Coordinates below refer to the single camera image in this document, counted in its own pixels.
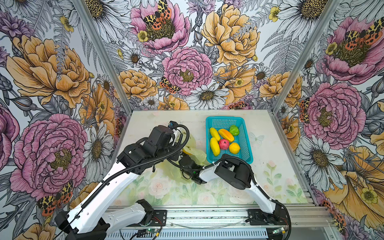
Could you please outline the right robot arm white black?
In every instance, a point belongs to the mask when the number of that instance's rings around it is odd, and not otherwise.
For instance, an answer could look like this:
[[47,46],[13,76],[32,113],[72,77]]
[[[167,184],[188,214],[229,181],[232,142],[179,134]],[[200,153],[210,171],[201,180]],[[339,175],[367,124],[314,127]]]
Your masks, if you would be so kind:
[[183,176],[198,185],[221,179],[233,188],[246,192],[257,203],[255,209],[248,210],[250,225],[292,225],[286,206],[270,197],[256,181],[252,167],[238,157],[224,154],[218,161],[208,165],[197,165],[189,156],[182,157],[177,164]]

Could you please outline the orange yellow mango toy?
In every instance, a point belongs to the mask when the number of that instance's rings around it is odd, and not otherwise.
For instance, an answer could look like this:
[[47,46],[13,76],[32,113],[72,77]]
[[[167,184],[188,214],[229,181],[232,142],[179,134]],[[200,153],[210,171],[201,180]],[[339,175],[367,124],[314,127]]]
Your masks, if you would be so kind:
[[226,129],[220,129],[218,131],[219,135],[223,138],[223,139],[226,139],[228,140],[230,143],[234,142],[235,141],[235,138],[234,136]]

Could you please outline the green fruit toy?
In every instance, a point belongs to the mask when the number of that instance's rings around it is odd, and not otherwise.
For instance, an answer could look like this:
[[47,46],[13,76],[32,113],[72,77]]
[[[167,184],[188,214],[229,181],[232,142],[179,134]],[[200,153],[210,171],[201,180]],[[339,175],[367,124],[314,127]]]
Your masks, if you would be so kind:
[[240,134],[240,130],[239,128],[236,126],[236,125],[232,125],[230,126],[229,128],[229,132],[235,137],[235,136],[238,136]]

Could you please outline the aluminium front rail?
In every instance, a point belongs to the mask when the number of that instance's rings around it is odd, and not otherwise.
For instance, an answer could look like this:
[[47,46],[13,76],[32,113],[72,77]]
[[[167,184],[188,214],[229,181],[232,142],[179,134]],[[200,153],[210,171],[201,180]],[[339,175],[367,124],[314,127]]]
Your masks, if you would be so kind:
[[[135,229],[220,229],[220,228],[278,228],[282,225],[251,226],[246,223],[247,210],[256,206],[164,206],[154,210],[167,210],[165,227],[149,227],[153,211],[145,211],[144,207],[135,204],[127,208],[112,208],[104,212],[96,209],[84,209],[72,222],[71,226],[81,233],[93,230],[99,221],[109,225],[107,232],[113,233],[124,228]],[[288,205],[291,227],[315,228],[331,227],[332,218],[324,207],[312,205]]]

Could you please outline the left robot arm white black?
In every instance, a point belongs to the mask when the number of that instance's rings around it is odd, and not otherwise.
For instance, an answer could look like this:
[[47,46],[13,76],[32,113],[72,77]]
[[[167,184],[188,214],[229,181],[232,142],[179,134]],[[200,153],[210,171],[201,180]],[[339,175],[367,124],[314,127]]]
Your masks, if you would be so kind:
[[130,225],[148,225],[154,209],[138,200],[123,210],[107,213],[107,209],[146,169],[178,157],[190,137],[188,128],[171,121],[155,127],[150,136],[127,145],[116,163],[92,192],[69,212],[55,218],[67,240],[104,240],[107,235]]

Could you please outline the yellow lemon toy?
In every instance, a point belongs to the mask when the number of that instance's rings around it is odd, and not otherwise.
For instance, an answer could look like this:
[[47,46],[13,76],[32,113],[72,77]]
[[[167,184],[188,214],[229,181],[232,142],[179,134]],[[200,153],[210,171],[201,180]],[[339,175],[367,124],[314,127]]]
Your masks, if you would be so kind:
[[240,145],[239,144],[237,144],[237,143],[235,143],[235,142],[233,142],[233,143],[231,143],[230,145],[229,145],[229,151],[230,151],[230,153],[232,153],[232,154],[238,154],[239,152],[240,152],[240,150],[241,150],[241,147],[240,147]]

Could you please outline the yellow corn toy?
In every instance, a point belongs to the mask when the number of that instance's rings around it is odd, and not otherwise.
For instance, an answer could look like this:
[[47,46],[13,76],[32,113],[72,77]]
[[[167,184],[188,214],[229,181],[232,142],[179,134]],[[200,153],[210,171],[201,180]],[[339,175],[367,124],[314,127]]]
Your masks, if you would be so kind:
[[221,136],[215,128],[210,128],[210,134],[214,139],[216,139],[217,142],[221,140]]

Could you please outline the right aluminium corner post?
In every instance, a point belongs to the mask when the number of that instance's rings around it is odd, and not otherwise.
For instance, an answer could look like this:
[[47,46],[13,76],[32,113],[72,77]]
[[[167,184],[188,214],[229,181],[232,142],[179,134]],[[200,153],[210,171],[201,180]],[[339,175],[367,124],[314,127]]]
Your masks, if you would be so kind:
[[309,35],[308,41],[305,44],[303,50],[301,51],[299,58],[295,63],[287,79],[287,82],[283,86],[281,93],[279,94],[279,96],[277,97],[273,105],[273,108],[271,110],[273,114],[277,113],[279,107],[282,105],[282,103],[285,101],[286,97],[290,93],[290,90],[293,87],[294,83],[296,82],[302,67],[304,66],[306,60],[311,54],[310,51],[315,47],[324,29],[329,25],[329,22],[331,21],[331,17],[336,12],[340,2],[341,1],[334,1],[334,0],[327,2],[323,13],[320,15],[319,21],[316,23],[313,32]]

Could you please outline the aluminium corner post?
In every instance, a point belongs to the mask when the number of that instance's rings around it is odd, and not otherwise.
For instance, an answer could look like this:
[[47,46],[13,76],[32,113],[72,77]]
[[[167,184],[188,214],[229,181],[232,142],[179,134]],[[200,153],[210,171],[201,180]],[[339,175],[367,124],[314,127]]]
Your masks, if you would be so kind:
[[103,43],[103,39],[99,34],[99,29],[92,20],[92,16],[88,10],[88,7],[85,3],[85,1],[74,1],[75,9],[77,10],[80,19],[86,28],[87,35],[89,36],[89,39],[93,42],[94,47],[106,69],[106,72],[111,78],[111,81],[117,91],[117,94],[125,108],[125,111],[127,112],[128,116],[132,115],[133,109],[130,105],[130,102],[126,96],[126,93],[122,87],[122,84],[118,78],[118,74],[114,68],[114,65],[111,62],[111,59],[108,55],[108,52],[105,48],[105,45]]
[[283,86],[281,93],[279,94],[279,96],[277,97],[273,105],[273,108],[271,110],[273,114],[277,113],[279,107],[282,105],[282,103],[285,101],[286,97],[290,93],[290,90],[293,87],[294,83],[296,82],[302,67],[304,66],[306,60],[311,54],[310,51],[315,47],[324,29],[329,25],[329,22],[331,21],[331,17],[336,12],[340,2],[341,1],[334,1],[334,0],[327,2],[323,13],[320,15],[319,21],[316,23],[313,32],[309,35],[308,41],[305,44],[303,50],[301,51],[299,58],[295,63],[287,79],[287,82]]

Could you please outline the yellow-green plastic bag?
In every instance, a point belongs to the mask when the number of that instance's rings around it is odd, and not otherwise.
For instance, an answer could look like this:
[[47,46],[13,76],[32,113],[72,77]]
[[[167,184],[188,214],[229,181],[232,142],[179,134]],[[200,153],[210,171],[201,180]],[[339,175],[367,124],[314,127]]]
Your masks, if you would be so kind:
[[[182,152],[179,155],[179,160],[175,163],[181,166],[181,159],[183,157],[189,157],[198,166],[208,165],[207,154],[199,149],[201,146],[202,141],[196,141],[194,136],[190,134],[188,143],[182,149]],[[156,171],[151,174],[151,178],[162,178],[170,181],[173,185],[192,183],[192,180],[190,180],[190,177],[187,176],[186,173],[182,173],[179,168],[175,167],[167,160],[156,165]]]

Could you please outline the left aluminium corner post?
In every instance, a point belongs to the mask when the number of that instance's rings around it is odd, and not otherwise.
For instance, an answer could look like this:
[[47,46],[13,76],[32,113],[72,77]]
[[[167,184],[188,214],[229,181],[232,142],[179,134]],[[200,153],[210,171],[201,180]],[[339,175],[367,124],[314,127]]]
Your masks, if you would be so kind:
[[99,29],[92,20],[92,16],[88,10],[88,7],[85,3],[85,1],[74,1],[75,9],[77,10],[80,19],[86,28],[87,35],[89,36],[89,39],[93,42],[94,47],[106,69],[106,72],[111,78],[111,81],[117,91],[117,94],[125,108],[125,111],[127,112],[128,116],[132,115],[133,109],[130,105],[130,102],[126,96],[126,93],[122,87],[122,84],[118,78],[118,74],[114,68],[114,65],[111,62],[111,59],[108,55],[108,52],[105,48],[105,45],[103,43],[103,39],[99,34]]

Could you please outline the yellow banana toy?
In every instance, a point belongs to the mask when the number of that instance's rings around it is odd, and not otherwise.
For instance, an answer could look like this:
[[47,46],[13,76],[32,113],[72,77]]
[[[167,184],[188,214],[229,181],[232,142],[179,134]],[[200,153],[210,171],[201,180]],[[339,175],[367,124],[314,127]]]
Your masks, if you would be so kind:
[[219,142],[217,141],[216,138],[211,138],[211,140],[210,140],[210,147],[211,147],[211,150],[213,152],[213,155],[215,157],[217,157],[220,154],[221,149],[220,149],[220,146],[219,146]]

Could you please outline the pink red fruit toy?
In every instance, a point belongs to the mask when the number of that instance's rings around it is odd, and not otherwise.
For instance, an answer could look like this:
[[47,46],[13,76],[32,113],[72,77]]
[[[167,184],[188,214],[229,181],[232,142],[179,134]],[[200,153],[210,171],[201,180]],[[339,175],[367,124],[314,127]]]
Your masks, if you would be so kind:
[[228,150],[230,146],[230,142],[226,139],[221,139],[219,141],[219,147],[221,150]]

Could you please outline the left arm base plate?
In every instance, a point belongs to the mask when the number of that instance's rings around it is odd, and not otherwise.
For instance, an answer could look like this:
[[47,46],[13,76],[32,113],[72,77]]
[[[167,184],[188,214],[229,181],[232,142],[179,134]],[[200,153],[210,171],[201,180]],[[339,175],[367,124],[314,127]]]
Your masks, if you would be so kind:
[[165,227],[167,223],[167,210],[154,210],[149,227]]

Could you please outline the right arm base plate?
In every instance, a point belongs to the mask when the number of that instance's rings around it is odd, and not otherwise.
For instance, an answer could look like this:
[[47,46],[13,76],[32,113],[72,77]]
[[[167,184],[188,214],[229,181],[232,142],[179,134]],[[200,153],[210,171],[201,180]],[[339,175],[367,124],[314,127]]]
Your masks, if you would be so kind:
[[275,210],[272,214],[265,213],[260,209],[248,209],[248,218],[246,223],[251,226],[268,226],[268,225],[288,225],[288,215],[285,210]]

